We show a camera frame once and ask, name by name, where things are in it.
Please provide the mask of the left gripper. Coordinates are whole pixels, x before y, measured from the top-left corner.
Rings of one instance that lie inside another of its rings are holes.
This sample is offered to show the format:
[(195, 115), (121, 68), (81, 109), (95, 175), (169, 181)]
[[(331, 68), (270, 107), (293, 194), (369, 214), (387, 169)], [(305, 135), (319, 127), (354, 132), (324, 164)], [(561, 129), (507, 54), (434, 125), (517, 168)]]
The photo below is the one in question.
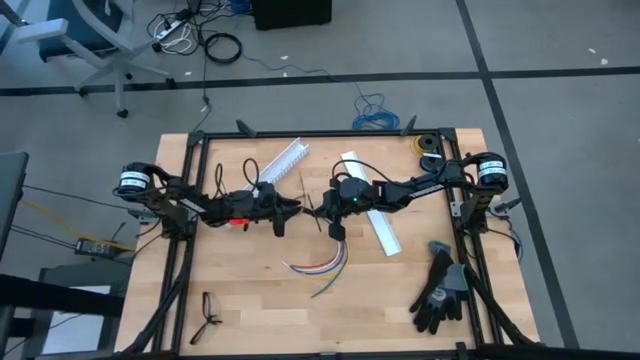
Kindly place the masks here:
[(277, 197), (274, 200), (273, 196), (258, 196), (253, 199), (252, 221), (258, 223), (264, 220), (272, 220), (274, 235), (276, 237), (283, 237), (285, 235), (286, 222), (298, 215), (301, 207), (302, 204), (297, 199)]

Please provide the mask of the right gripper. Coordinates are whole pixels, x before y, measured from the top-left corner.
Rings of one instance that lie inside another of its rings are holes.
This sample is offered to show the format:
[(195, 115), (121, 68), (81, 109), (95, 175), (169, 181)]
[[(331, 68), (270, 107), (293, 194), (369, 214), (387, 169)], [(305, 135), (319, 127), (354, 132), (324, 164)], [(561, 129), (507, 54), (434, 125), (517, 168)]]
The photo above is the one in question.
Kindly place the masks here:
[(320, 206), (316, 207), (309, 203), (309, 206), (304, 208), (304, 213), (312, 216), (316, 220), (322, 219), (327, 222), (328, 235), (330, 238), (338, 242), (345, 241), (346, 230), (341, 224), (341, 198), (336, 189), (330, 189), (324, 193), (324, 203)]

